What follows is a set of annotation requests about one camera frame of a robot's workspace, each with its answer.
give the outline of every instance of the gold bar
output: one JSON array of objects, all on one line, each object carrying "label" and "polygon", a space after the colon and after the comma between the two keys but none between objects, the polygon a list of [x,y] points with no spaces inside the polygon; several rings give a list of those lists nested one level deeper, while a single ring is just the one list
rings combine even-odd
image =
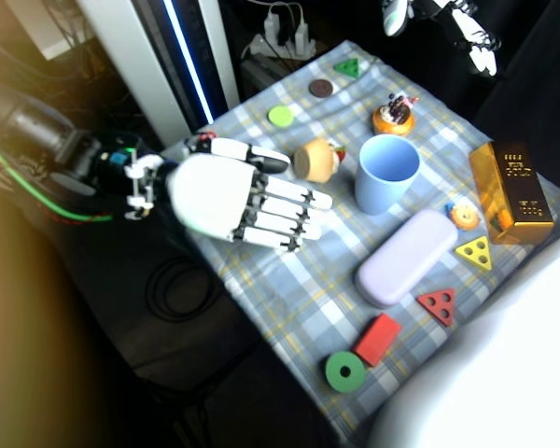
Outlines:
[{"label": "gold bar", "polygon": [[469,161],[492,243],[541,243],[554,223],[525,145],[487,143]]}]

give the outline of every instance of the green circle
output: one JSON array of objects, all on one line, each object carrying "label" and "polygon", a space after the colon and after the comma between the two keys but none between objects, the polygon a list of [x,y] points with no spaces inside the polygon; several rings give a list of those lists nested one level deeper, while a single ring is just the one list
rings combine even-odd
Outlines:
[{"label": "green circle", "polygon": [[268,112],[268,119],[270,119],[274,126],[286,128],[292,124],[294,117],[288,106],[277,105]]},{"label": "green circle", "polygon": [[359,389],[365,381],[365,366],[351,352],[336,352],[326,361],[326,379],[332,389],[346,393]]}]

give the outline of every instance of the purple oblong case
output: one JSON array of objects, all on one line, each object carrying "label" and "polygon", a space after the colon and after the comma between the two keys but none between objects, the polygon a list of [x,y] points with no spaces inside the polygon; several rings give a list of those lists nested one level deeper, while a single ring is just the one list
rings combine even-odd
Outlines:
[{"label": "purple oblong case", "polygon": [[435,210],[422,210],[358,269],[359,292],[375,306],[398,303],[456,243],[458,231]]}]

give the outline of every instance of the robotic hand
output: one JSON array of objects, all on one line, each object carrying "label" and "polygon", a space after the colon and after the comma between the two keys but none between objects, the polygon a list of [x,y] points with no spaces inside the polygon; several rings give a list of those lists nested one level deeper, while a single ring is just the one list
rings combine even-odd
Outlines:
[{"label": "robotic hand", "polygon": [[494,76],[496,55],[501,41],[484,30],[471,16],[477,7],[468,0],[384,0],[384,31],[388,36],[400,34],[408,19],[437,21],[455,47],[465,51],[472,71]]},{"label": "robotic hand", "polygon": [[[282,173],[284,154],[212,133],[179,145],[180,159],[165,159],[145,148],[136,135],[96,138],[51,107],[0,86],[0,163],[42,191],[50,180],[66,197],[97,202],[100,193],[126,196],[124,217],[142,219],[158,203],[169,202],[178,220],[206,235],[242,240],[286,251],[302,239],[318,239],[327,194],[268,174]],[[34,166],[23,174],[16,167]]]}]

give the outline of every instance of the blue light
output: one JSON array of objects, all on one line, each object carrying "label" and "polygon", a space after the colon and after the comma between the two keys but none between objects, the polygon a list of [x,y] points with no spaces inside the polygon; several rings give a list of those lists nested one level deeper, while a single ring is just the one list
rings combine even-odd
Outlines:
[{"label": "blue light", "polygon": [[189,47],[187,46],[187,40],[185,39],[183,30],[180,27],[180,21],[178,20],[178,16],[176,16],[175,7],[172,4],[172,0],[163,0],[163,2],[164,2],[164,6],[166,7],[166,12],[168,13],[168,18],[170,19],[170,23],[172,24],[172,28],[175,31],[176,40],[178,41],[180,50],[183,53],[185,62],[187,63],[187,68],[189,69],[190,77],[193,80],[193,84],[195,85],[197,96],[199,96],[199,101],[202,104],[203,112],[205,113],[205,117],[207,118],[207,123],[212,124],[214,122],[214,118],[212,117],[212,113],[209,110],[209,104],[205,99],[205,93],[203,92],[202,83],[199,80],[199,77],[197,76],[197,70],[195,70],[195,64],[193,63],[193,60],[190,57]]}]

